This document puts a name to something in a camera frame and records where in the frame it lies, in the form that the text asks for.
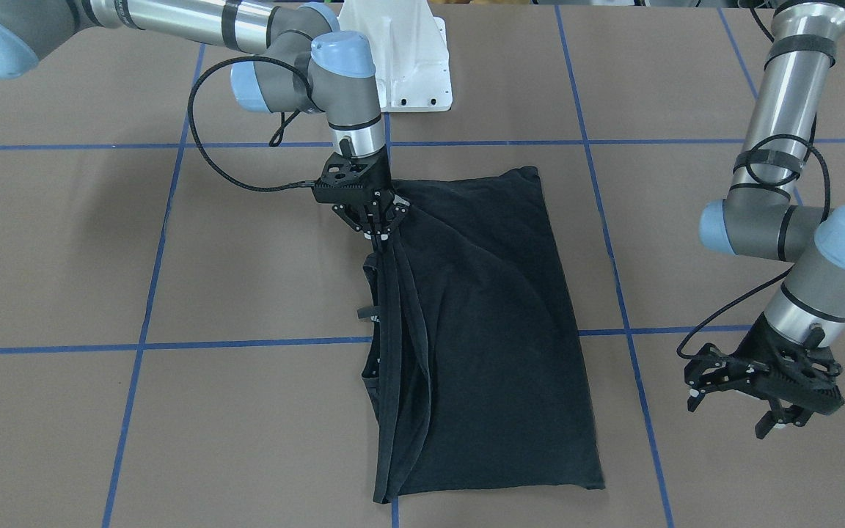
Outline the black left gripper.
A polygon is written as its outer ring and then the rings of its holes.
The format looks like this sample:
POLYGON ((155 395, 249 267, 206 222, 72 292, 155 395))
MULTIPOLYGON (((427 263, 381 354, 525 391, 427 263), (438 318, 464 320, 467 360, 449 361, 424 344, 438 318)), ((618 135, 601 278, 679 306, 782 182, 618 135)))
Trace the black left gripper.
POLYGON ((702 345, 684 368, 687 410, 697 410, 707 395, 750 386, 749 393, 768 399, 769 405, 754 427, 758 440, 788 425, 805 427, 813 412, 837 411, 845 404, 836 384, 842 366, 828 345, 822 347, 826 334, 821 325, 812 324, 802 336, 805 340, 795 343, 761 314, 731 356, 713 343, 702 345))

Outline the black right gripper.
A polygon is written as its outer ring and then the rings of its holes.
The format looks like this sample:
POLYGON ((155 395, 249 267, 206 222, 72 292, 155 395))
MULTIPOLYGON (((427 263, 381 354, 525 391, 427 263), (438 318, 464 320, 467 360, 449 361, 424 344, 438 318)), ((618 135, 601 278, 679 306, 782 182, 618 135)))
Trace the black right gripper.
MULTIPOLYGON (((373 217, 363 206, 389 203, 395 195, 386 153, 346 158, 332 153, 320 177, 314 182, 316 202, 332 204, 336 213, 354 232, 373 236, 373 217)), ((392 202, 378 215, 378 238, 389 240, 409 213, 409 202, 392 202)))

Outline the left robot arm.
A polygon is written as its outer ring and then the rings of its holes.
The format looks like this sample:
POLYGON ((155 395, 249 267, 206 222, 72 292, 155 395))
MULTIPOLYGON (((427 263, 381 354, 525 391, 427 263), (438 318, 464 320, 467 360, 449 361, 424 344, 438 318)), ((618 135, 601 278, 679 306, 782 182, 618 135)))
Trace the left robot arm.
POLYGON ((771 47, 747 137, 725 198, 700 217, 700 240, 718 253, 787 262, 777 290, 734 352, 713 344, 687 354, 688 411, 737 391, 768 405, 755 427, 805 427, 844 403, 831 345, 845 330, 845 206, 832 207, 829 169, 814 144, 819 101, 845 34, 845 1, 785 1, 772 14, 771 47))

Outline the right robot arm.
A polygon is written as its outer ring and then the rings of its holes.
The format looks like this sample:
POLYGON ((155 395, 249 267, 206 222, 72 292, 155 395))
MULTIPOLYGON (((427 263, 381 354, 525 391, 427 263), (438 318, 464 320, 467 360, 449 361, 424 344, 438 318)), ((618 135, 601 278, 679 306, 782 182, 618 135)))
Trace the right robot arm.
POLYGON ((46 57, 91 30, 154 34, 232 51, 202 71, 186 107, 191 140, 220 177, 252 193, 308 189, 349 230, 374 243, 395 234, 409 202, 392 184, 384 117, 371 43, 341 26, 319 2, 282 7, 268 1, 0 1, 0 79, 36 69, 46 57), (320 174, 279 185, 245 183, 218 165, 201 140, 195 104, 202 85, 228 70, 237 104, 281 120, 268 143, 281 146, 298 117, 326 118, 332 138, 320 174))

